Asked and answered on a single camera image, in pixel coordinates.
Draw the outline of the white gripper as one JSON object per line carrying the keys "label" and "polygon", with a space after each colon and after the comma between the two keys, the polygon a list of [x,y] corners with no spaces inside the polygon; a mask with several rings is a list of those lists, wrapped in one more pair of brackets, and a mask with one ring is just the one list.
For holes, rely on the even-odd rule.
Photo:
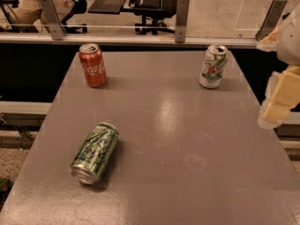
{"label": "white gripper", "polygon": [[260,40],[257,49],[277,51],[277,58],[288,66],[274,71],[268,80],[265,100],[259,111],[257,124],[263,129],[279,127],[300,103],[300,4],[298,4],[268,36]]}

